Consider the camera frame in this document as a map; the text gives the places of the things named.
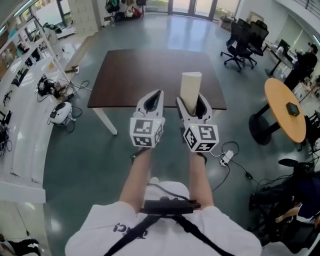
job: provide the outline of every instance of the power strip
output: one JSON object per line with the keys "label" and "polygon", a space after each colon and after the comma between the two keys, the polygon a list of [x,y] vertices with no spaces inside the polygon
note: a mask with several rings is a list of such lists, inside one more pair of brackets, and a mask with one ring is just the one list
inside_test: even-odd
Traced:
{"label": "power strip", "polygon": [[231,150],[228,150],[228,152],[224,155],[224,157],[220,161],[220,165],[225,167],[233,156],[234,156],[234,152]]}

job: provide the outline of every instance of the concrete floor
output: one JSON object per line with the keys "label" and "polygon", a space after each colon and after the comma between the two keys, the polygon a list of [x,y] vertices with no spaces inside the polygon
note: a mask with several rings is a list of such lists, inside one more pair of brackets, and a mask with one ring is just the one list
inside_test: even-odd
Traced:
{"label": "concrete floor", "polygon": [[[281,129],[273,133],[268,145],[261,146],[251,137],[248,127],[250,115],[266,104],[264,83],[268,77],[264,69],[272,69],[275,63],[265,54],[253,57],[258,61],[253,70],[247,66],[238,73],[234,62],[224,66],[227,57],[221,57],[220,51],[227,51],[229,37],[230,32],[219,28],[217,23],[190,17],[150,14],[143,21],[117,23],[99,32],[98,40],[80,63],[80,74],[75,75],[73,81],[89,80],[91,88],[109,50],[168,48],[206,52],[227,104],[227,110],[215,122],[220,144],[213,153],[219,154],[224,142],[236,141],[240,151],[233,160],[243,165],[257,181],[290,174],[292,169],[280,166],[278,160],[304,160],[306,152],[297,152],[296,145]],[[93,110],[87,108],[89,96],[90,91],[83,89],[73,100],[73,105],[83,110],[74,132],[67,134],[63,128],[54,127],[50,138],[43,184],[47,198],[46,231],[52,255],[64,255],[67,240],[81,227],[93,204],[107,205],[118,200],[131,166],[130,155],[136,151],[129,136],[130,117],[135,109],[105,110],[118,130],[118,135],[113,136]],[[165,109],[164,116],[164,134],[153,152],[151,176],[187,185],[188,149],[182,144],[182,123],[176,109]],[[275,121],[270,110],[264,116],[271,124]],[[236,150],[229,145],[225,149]],[[227,169],[220,166],[219,158],[209,154],[207,157],[208,178],[214,189]],[[259,221],[257,212],[248,210],[249,197],[256,190],[256,184],[246,179],[239,166],[233,163],[229,166],[228,179],[213,193],[214,203],[246,229]]]}

